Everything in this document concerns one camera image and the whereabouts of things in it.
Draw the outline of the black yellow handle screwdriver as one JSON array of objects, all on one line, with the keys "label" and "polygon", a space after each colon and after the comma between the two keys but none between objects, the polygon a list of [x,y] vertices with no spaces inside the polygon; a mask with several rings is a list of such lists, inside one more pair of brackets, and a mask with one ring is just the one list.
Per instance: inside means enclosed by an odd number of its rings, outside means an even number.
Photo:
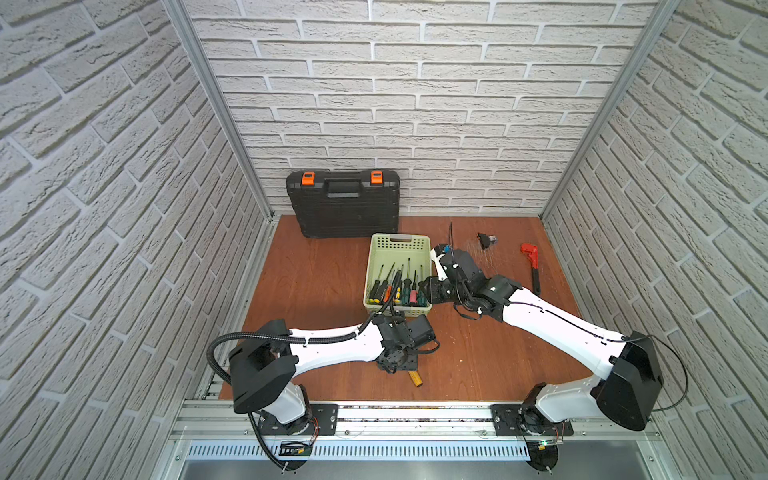
[{"label": "black yellow handle screwdriver", "polygon": [[400,266],[393,280],[392,299],[393,299],[394,305],[398,305],[401,303],[402,282],[403,282],[403,266]]}]

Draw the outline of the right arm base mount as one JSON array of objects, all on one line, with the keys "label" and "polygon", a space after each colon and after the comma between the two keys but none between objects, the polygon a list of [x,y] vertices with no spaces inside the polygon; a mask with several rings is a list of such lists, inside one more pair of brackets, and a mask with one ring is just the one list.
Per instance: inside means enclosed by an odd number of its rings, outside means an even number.
[{"label": "right arm base mount", "polygon": [[553,423],[534,406],[523,404],[492,404],[491,419],[497,436],[572,436],[574,429],[569,421]]}]

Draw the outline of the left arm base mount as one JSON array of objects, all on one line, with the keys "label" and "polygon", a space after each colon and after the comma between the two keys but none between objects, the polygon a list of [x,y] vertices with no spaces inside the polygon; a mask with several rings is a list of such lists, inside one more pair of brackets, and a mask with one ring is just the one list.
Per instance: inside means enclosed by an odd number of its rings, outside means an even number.
[{"label": "left arm base mount", "polygon": [[308,414],[289,424],[281,424],[274,415],[264,412],[258,426],[263,435],[309,436],[318,432],[319,436],[336,434],[339,405],[336,403],[312,402]]}]

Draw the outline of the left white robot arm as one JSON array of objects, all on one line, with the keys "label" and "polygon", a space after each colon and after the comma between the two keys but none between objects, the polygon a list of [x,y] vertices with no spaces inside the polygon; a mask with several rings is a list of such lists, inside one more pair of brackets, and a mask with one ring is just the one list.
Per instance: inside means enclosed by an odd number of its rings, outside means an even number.
[{"label": "left white robot arm", "polygon": [[312,417],[306,389],[293,382],[295,377],[354,362],[373,362],[389,374],[415,371],[420,356],[439,348],[426,316],[407,319],[379,313],[359,325],[327,330],[289,329],[283,320],[275,320],[236,340],[226,380],[234,412],[264,412],[289,428]]}]

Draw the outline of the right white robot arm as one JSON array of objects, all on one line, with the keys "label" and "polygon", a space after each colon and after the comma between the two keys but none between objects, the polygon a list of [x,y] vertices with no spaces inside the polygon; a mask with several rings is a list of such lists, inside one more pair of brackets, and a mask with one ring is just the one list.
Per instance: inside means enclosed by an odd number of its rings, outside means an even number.
[{"label": "right white robot arm", "polygon": [[540,383],[517,413],[519,428],[544,435],[573,418],[606,418],[630,431],[642,431],[664,380],[653,339],[589,323],[541,299],[502,275],[487,277],[470,254],[439,244],[430,252],[435,275],[422,285],[431,304],[450,303],[464,318],[484,316],[524,330],[587,367],[582,380]]}]

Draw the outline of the green handle screwdriver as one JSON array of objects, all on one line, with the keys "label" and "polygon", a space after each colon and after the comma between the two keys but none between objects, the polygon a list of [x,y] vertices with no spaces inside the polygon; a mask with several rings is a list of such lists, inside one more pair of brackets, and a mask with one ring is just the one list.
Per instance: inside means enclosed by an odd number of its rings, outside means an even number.
[{"label": "green handle screwdriver", "polygon": [[412,280],[409,277],[411,259],[408,258],[406,262],[406,269],[403,270],[403,283],[400,294],[400,302],[402,306],[410,305],[410,297],[412,291]]},{"label": "green handle screwdriver", "polygon": [[423,267],[420,267],[419,272],[420,277],[419,281],[417,282],[417,305],[420,307],[425,307],[428,304],[428,301],[424,290],[424,282],[426,281],[426,277],[423,273]]}]

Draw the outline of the orange black stubby screwdriver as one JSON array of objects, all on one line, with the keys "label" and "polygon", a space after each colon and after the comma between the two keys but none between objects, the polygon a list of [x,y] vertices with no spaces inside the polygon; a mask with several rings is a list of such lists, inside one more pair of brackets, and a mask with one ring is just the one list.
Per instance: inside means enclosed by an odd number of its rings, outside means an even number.
[{"label": "orange black stubby screwdriver", "polygon": [[417,281],[417,273],[414,273],[413,275],[413,282],[411,285],[411,290],[409,294],[409,305],[412,307],[415,307],[418,305],[418,281]]}]

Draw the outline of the long black handle screwdriver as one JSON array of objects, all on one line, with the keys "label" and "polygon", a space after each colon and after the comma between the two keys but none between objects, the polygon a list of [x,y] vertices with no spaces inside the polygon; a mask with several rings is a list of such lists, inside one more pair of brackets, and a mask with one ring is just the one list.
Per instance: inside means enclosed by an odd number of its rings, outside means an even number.
[{"label": "long black handle screwdriver", "polygon": [[391,265],[391,268],[387,276],[381,281],[381,283],[379,284],[379,286],[375,291],[375,296],[373,297],[373,300],[376,304],[381,304],[385,302],[386,292],[389,286],[389,280],[392,277],[393,272],[394,272],[394,265]]}]

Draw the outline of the black yellow small screwdriver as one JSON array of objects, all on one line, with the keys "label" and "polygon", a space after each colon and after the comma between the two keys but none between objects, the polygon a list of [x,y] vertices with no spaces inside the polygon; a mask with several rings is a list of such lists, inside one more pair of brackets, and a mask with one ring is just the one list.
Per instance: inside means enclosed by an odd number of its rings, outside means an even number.
[{"label": "black yellow small screwdriver", "polygon": [[374,281],[374,284],[368,293],[368,297],[367,297],[368,304],[377,304],[379,302],[377,292],[381,284],[381,276],[382,276],[383,269],[384,269],[384,265],[381,265],[379,269],[379,273],[377,274],[376,279]]}]

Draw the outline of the orange black handle screwdriver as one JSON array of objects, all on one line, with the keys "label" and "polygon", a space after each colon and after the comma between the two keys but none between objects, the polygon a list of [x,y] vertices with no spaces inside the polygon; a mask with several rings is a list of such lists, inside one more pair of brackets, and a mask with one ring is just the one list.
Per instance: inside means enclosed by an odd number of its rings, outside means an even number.
[{"label": "orange black handle screwdriver", "polygon": [[394,286],[394,283],[395,283],[396,276],[397,276],[397,272],[395,272],[392,275],[392,279],[388,283],[388,285],[386,287],[386,290],[384,291],[384,295],[382,297],[382,303],[383,304],[386,304],[389,301],[389,299],[391,298],[391,296],[392,296],[392,290],[393,290],[393,286]]}]

